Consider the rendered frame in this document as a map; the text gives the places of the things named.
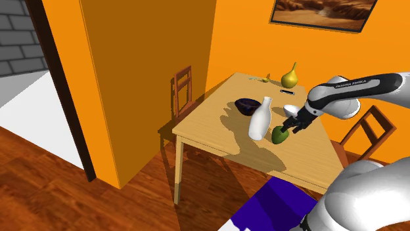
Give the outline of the white bowl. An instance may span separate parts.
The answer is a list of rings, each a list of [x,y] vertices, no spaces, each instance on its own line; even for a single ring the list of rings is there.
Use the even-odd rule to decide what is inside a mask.
[[[300,108],[295,105],[286,104],[283,106],[283,110],[286,117],[297,117]]]

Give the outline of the dark blue bowl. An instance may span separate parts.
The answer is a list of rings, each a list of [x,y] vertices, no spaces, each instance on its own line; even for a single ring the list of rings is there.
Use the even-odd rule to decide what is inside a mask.
[[[244,116],[252,116],[262,104],[251,98],[240,98],[235,101],[238,111]]]

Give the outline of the yellow gourd-shaped vase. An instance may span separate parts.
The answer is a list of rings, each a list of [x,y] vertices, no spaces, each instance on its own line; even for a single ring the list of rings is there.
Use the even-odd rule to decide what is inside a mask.
[[[298,83],[298,78],[296,75],[296,66],[297,66],[297,63],[295,62],[292,69],[288,73],[282,76],[281,85],[284,88],[291,89],[294,86],[296,86],[296,84]]]

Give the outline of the brown wooden chair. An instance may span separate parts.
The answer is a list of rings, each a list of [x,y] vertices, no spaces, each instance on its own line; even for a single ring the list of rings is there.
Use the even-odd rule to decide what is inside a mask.
[[[383,128],[384,132],[380,136],[377,136],[374,130],[369,125],[367,121],[367,118],[369,116],[373,116],[376,122]],[[363,154],[358,155],[346,151],[344,145],[360,127],[363,129],[371,145]],[[395,130],[396,126],[378,109],[377,106],[373,105],[348,131],[347,135],[340,142],[331,140],[331,144],[343,168],[346,168],[350,164],[349,159],[351,158],[355,158],[356,161],[370,160],[370,157],[375,152],[375,150],[377,150]]]
[[[179,70],[170,80],[171,119],[158,130],[161,151],[165,150],[167,142],[175,140],[171,130],[198,105],[193,99],[192,86],[192,66]]]

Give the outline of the dark brown door frame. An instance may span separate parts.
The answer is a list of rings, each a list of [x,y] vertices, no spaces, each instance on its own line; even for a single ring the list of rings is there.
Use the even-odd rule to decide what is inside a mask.
[[[87,180],[91,182],[96,179],[97,176],[91,161],[89,150],[86,145],[83,131],[81,129],[80,121],[74,106],[72,95],[69,90],[68,82],[64,74],[60,56],[57,51],[55,38],[52,35],[49,20],[47,19],[43,1],[24,0],[24,2],[32,19],[32,23],[34,25],[35,32],[37,34],[46,63],[51,73],[58,98],[62,105],[62,109],[68,122],[70,132],[73,136],[74,143],[78,150],[85,175],[87,177]]]

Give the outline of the framed desert wall picture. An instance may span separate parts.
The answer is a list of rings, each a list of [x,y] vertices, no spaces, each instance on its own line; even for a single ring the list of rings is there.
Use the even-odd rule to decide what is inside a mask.
[[[275,0],[270,22],[360,33],[378,0]]]

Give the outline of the light wooden table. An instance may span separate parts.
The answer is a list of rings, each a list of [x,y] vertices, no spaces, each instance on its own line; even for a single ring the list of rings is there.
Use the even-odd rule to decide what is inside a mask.
[[[185,117],[172,132],[175,143],[174,202],[179,202],[183,166],[183,147],[189,146],[229,159],[267,175],[271,175],[314,192],[324,194],[343,169],[331,141],[320,121],[316,119],[306,130],[273,144],[271,136],[253,141],[248,136],[249,117],[235,107],[235,100],[252,98],[258,101],[271,97],[271,128],[286,119],[283,105],[301,106],[306,100],[303,86],[293,88],[295,95],[280,92],[279,82],[234,73],[207,99]]]

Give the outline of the white bottle vase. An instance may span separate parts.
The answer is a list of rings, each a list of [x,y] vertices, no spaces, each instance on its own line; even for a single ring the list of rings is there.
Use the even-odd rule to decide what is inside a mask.
[[[265,96],[263,98],[261,106],[253,113],[251,117],[248,136],[252,140],[262,140],[270,126],[271,101],[271,97]]]

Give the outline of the blue robot stand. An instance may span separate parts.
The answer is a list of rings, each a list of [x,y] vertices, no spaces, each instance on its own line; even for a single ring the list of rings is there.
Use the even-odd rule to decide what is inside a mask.
[[[218,231],[289,231],[316,203],[292,183],[271,177]]]

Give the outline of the green pear-shaped fruit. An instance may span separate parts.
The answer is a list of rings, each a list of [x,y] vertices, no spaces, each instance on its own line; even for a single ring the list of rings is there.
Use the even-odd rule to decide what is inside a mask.
[[[274,144],[280,144],[283,141],[285,141],[288,136],[289,136],[289,132],[287,130],[285,130],[284,132],[282,132],[282,126],[276,126],[271,133],[271,140],[272,143]]]

